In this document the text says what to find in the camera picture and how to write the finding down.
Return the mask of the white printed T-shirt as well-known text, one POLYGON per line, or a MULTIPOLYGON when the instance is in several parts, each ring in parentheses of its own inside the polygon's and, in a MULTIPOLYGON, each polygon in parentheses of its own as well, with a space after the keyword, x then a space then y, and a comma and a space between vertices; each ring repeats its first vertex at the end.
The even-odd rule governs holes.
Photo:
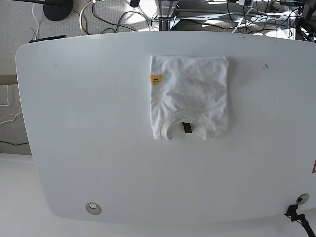
POLYGON ((153 138, 172 140, 191 132, 220 137, 229 123, 226 57, 151 56, 150 121, 153 138))

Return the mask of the left table grommet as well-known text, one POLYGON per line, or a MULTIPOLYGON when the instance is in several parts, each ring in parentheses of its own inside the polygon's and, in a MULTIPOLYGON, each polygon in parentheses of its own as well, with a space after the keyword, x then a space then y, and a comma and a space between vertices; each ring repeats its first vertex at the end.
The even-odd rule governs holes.
POLYGON ((86 211, 92 215, 100 215, 102 212, 101 207, 98 204, 93 203, 93 202, 89 202, 85 208, 86 208, 86 211))

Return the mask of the table grommet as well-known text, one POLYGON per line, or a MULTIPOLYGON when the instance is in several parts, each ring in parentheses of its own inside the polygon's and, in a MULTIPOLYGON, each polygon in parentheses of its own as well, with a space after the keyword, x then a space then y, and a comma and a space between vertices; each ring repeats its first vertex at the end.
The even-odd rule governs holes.
POLYGON ((302 204, 304 204, 308 199, 309 199, 309 194, 308 194, 308 193, 303 193, 303 194, 301 194, 301 195, 297 198, 296 203, 297 203, 298 205, 302 205, 302 204))
POLYGON ((101 207, 98 204, 93 203, 93 202, 89 202, 85 208, 86 208, 86 211, 92 215, 100 215, 102 212, 101 207))

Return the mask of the black round stand base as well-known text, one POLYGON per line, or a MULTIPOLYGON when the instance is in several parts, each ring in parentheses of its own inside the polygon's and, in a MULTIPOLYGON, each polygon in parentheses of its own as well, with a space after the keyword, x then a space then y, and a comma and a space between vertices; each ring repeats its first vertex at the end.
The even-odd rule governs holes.
POLYGON ((50 21, 61 21, 68 17, 73 8, 73 0, 46 0, 43 11, 50 21))

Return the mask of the red warning sticker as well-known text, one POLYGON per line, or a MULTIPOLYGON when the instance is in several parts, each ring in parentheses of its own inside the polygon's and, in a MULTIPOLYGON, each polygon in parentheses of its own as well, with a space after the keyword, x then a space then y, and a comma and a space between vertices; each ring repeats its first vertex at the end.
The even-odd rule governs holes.
POLYGON ((316 159, 315 159, 315 161, 314 161, 314 165, 313 165, 312 173, 316 173, 316 159))

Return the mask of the right table grommet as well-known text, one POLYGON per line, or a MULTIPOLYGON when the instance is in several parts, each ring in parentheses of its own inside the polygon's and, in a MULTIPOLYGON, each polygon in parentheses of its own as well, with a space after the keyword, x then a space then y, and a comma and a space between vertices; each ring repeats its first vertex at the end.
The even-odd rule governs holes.
POLYGON ((298 205, 302 205, 302 204, 304 204, 308 199, 309 199, 309 194, 308 194, 308 193, 303 193, 303 194, 301 194, 301 195, 297 198, 296 203, 297 203, 298 205))

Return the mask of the aluminium table post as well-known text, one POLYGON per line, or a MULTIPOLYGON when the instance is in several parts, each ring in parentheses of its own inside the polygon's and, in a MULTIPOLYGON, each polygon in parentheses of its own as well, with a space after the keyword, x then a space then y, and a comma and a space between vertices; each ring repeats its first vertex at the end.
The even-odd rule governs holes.
POLYGON ((170 31, 176 24, 180 10, 177 0, 155 0, 160 31, 170 31))

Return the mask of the black clamp mount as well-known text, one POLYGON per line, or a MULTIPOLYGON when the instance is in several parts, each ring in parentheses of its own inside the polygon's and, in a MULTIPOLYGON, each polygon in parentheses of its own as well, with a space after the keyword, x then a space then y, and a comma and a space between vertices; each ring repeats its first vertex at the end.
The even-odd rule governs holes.
POLYGON ((288 217, 291 222, 298 222, 306 231, 308 237, 315 237, 315 234, 305 218, 304 214, 297 214, 298 205, 290 205, 285 213, 285 216, 288 217))

